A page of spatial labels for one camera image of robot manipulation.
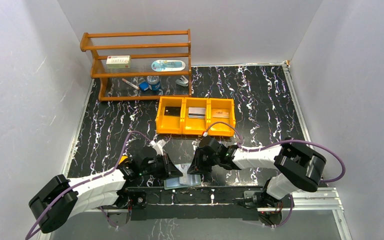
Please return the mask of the green card holder wallet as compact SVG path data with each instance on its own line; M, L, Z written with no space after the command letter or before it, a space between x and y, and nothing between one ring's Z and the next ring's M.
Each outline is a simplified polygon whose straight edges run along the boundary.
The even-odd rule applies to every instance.
M178 189L178 188L200 186L202 184L201 176L199 174L187 173L190 166L191 166L191 163L175 164L175 167L178 170L180 170L183 176L164 180L163 181L164 189L171 190L171 189Z

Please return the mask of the yellow three-compartment bin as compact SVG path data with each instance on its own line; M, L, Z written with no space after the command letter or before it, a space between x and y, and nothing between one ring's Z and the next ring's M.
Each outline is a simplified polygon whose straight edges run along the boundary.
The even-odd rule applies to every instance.
M156 133L232 137L236 126L235 103L228 98L161 97Z

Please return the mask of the orange wooden shelf rack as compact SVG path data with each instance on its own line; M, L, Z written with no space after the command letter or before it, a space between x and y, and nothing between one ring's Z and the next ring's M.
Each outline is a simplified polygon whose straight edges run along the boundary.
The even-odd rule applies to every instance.
M190 97L192 95L192 41L191 30L142 31L142 32L85 32L80 50L90 52L92 65L90 77L99 81L98 100L101 102L158 100L160 97ZM130 68L109 69L108 56L131 57ZM157 72L151 64L156 60L180 60L186 67L181 71ZM136 90L122 78L139 86L147 76L159 76L160 89ZM189 80L188 87L176 84L180 76Z

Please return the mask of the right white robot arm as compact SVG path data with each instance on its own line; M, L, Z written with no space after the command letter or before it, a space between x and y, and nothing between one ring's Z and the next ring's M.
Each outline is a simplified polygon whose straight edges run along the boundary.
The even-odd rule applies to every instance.
M265 183L261 196L279 201L296 190L316 192L325 165L326 158L301 140L286 139L273 146L243 148L239 144L225 146L215 138L205 136L195 150L187 172L190 175L210 173L213 166L228 171L277 169L279 175Z

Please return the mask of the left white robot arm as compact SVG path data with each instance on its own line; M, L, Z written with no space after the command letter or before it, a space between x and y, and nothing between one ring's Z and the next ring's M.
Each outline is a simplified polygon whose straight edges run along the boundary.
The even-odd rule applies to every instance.
M147 146L131 157L122 156L114 168L102 173L79 178L56 175L28 203L36 219L28 237L51 233L85 211L116 205L126 183L147 175L166 180L183 173L166 152Z

